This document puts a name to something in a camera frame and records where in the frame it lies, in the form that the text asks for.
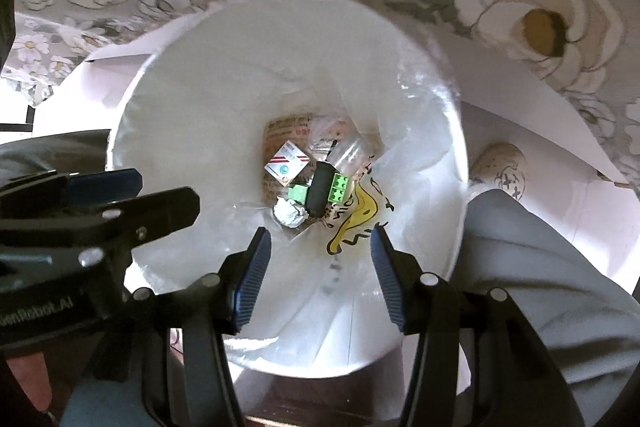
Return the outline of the person left hand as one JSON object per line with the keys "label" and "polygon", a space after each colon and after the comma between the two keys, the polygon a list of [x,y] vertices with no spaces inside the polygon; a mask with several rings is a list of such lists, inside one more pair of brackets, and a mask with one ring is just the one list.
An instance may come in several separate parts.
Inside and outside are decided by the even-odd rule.
{"label": "person left hand", "polygon": [[53,400],[53,391],[42,352],[8,360],[9,369],[28,399],[39,412],[47,413]]}

